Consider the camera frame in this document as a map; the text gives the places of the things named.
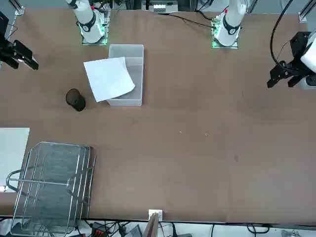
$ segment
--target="brown table surface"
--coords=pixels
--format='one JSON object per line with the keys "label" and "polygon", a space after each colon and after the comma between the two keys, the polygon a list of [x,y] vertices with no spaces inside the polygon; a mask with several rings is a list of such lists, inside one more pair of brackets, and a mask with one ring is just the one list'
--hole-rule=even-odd
{"label": "brown table surface", "polygon": [[[209,28],[171,16],[113,15],[109,44],[145,46],[142,107],[95,102],[83,62],[107,58],[109,47],[82,46],[70,9],[26,9],[13,39],[39,70],[3,65],[0,126],[30,127],[27,150],[40,141],[95,148],[93,218],[162,209],[165,220],[315,223],[315,91],[266,86],[278,15],[246,16],[238,50],[211,48]],[[302,30],[285,15],[276,55]],[[290,56],[287,46],[281,57]],[[71,88],[86,98],[83,112],[66,104]],[[15,197],[0,194],[1,214],[12,214]]]}

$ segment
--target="plastic storage box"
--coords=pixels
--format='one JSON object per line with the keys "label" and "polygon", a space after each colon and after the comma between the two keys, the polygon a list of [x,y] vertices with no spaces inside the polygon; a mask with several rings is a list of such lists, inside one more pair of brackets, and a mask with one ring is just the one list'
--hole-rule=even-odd
{"label": "plastic storage box", "polygon": [[111,106],[141,106],[143,103],[144,46],[142,44],[111,44],[109,58],[125,57],[127,71],[135,88],[124,95],[107,100]]}

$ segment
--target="wire rack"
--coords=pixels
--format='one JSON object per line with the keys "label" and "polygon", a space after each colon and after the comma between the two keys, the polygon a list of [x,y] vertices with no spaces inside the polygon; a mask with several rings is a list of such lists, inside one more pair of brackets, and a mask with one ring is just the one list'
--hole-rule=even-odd
{"label": "wire rack", "polygon": [[[33,147],[26,165],[11,172],[6,184],[18,193],[11,233],[20,236],[61,237],[81,217],[89,215],[95,157],[90,165],[87,146],[41,142]],[[20,173],[20,178],[11,176]],[[20,188],[10,185],[18,181]],[[14,231],[17,222],[21,230]]]}

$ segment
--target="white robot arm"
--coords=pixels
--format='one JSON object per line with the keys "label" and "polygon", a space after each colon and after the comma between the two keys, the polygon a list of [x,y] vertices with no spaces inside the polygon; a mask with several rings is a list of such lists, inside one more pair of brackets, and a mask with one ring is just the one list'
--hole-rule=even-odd
{"label": "white robot arm", "polygon": [[298,32],[291,40],[293,60],[280,61],[270,71],[268,88],[275,86],[281,79],[291,78],[289,87],[300,84],[303,89],[316,89],[316,31]]}
{"label": "white robot arm", "polygon": [[235,43],[246,9],[245,0],[230,0],[227,10],[220,14],[221,24],[214,37],[221,45],[231,46]]}
{"label": "white robot arm", "polygon": [[74,10],[78,19],[83,38],[88,43],[96,43],[107,32],[104,31],[104,14],[98,10],[92,10],[88,0],[66,0],[68,6]]}

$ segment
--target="black mug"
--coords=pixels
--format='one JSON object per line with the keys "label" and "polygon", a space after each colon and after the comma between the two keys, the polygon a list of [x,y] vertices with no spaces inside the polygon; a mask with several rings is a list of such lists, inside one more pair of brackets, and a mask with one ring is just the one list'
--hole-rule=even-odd
{"label": "black mug", "polygon": [[71,89],[67,92],[66,102],[78,112],[85,108],[85,99],[77,89]]}

